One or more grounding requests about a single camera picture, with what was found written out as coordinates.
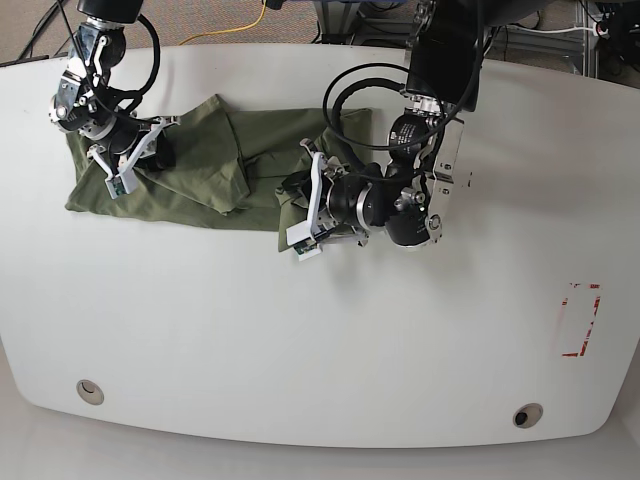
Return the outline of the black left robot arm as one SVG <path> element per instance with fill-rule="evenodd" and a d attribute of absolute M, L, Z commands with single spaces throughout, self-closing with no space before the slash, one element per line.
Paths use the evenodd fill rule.
<path fill-rule="evenodd" d="M 462 132 L 461 111 L 476 108 L 479 76 L 492 36 L 543 8 L 541 1 L 420 1 L 406 38 L 405 82 L 365 78 L 337 96 L 326 93 L 322 114 L 337 139 L 327 154 L 302 141 L 311 165 L 290 175 L 282 188 L 306 211 L 287 228 L 285 245 L 301 260 L 324 245 L 352 240 L 363 246 L 384 230 L 400 247 L 416 248 L 442 236 L 446 205 L 454 186 L 454 165 Z M 410 100 L 392 124 L 382 150 L 385 167 L 355 153 L 341 120 L 345 102 L 371 88 Z"/>

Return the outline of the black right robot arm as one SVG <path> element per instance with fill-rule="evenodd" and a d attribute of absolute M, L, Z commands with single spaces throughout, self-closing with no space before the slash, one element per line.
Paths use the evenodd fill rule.
<path fill-rule="evenodd" d="M 70 33 L 65 70 L 49 108 L 51 122 L 64 132 L 78 157 L 105 174 L 110 196 L 116 199 L 138 186 L 135 168 L 162 172 L 176 165 L 167 130 L 180 124 L 178 116 L 140 118 L 137 107 L 154 85 L 161 63 L 155 27 L 142 14 L 141 1 L 80 1 L 87 16 Z M 133 90 L 109 85 L 112 69 L 124 58 L 125 27 L 140 23 L 152 43 L 152 67 L 145 83 Z"/>

